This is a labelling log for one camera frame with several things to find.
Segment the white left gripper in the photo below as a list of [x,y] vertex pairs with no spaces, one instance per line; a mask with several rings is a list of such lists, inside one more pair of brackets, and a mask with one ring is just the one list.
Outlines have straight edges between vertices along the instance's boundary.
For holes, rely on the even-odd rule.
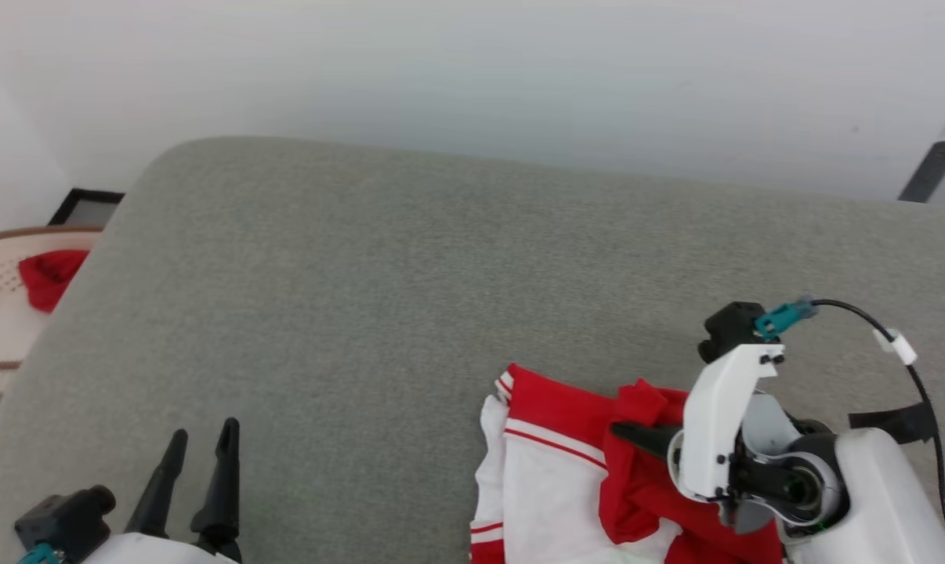
[[240,422],[226,418],[215,447],[214,471],[206,500],[194,514],[190,531],[196,544],[167,540],[169,507],[182,474],[186,429],[178,429],[151,474],[124,528],[110,536],[81,563],[242,563],[240,535]]

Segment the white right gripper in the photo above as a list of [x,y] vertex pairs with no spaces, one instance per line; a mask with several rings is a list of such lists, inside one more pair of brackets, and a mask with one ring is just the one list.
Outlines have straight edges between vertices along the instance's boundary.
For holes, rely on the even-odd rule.
[[819,533],[848,511],[837,436],[759,391],[760,379],[776,376],[783,360],[781,344],[740,344],[703,368],[682,428],[617,421],[610,432],[669,463],[681,495],[716,504],[734,533],[771,525],[795,538]]

